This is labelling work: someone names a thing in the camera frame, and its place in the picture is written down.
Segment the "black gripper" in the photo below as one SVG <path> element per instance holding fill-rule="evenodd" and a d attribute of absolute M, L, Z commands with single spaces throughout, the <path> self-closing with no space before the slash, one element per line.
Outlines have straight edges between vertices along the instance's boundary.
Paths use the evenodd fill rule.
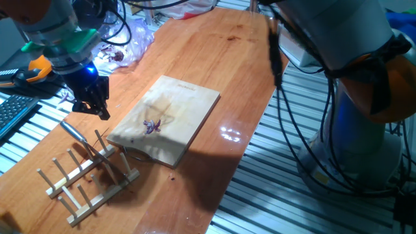
<path fill-rule="evenodd" d="M 108 120 L 110 114 L 107 110 L 109 98 L 109 77 L 99 76 L 95 67 L 84 67 L 62 76 L 74 96 L 73 112 L 94 114 L 94 109 L 86 103 L 97 103 L 99 117 Z"/>

